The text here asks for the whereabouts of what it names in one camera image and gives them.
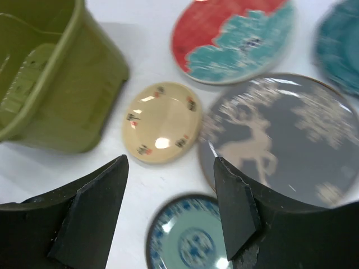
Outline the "grey plate with white deer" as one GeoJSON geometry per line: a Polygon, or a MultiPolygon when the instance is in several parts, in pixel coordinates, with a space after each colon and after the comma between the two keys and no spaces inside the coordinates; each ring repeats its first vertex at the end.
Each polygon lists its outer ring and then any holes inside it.
{"type": "Polygon", "coordinates": [[[337,207],[358,182],[358,113],[313,78],[259,76],[221,94],[204,116],[199,160],[211,187],[216,157],[289,198],[337,207]]]}

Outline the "red plate with teal flower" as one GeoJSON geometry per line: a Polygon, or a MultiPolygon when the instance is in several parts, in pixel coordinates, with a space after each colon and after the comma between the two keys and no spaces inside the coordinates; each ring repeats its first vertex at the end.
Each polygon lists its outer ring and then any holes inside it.
{"type": "Polygon", "coordinates": [[[294,1],[193,1],[172,30],[172,56],[197,82],[240,82],[284,54],[294,19],[294,1]]]}

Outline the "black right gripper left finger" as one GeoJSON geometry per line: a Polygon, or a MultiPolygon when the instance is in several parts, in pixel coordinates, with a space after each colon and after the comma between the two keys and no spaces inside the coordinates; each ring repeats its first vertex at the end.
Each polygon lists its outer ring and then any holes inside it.
{"type": "Polygon", "coordinates": [[[121,155],[21,203],[1,205],[2,268],[105,268],[126,189],[121,155]]]}

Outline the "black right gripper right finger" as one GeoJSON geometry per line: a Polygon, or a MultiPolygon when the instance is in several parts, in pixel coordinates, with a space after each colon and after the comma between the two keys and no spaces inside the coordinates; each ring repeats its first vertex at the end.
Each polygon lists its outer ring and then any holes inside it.
{"type": "Polygon", "coordinates": [[[309,205],[214,161],[225,249],[234,268],[357,268],[358,203],[309,205]]]}

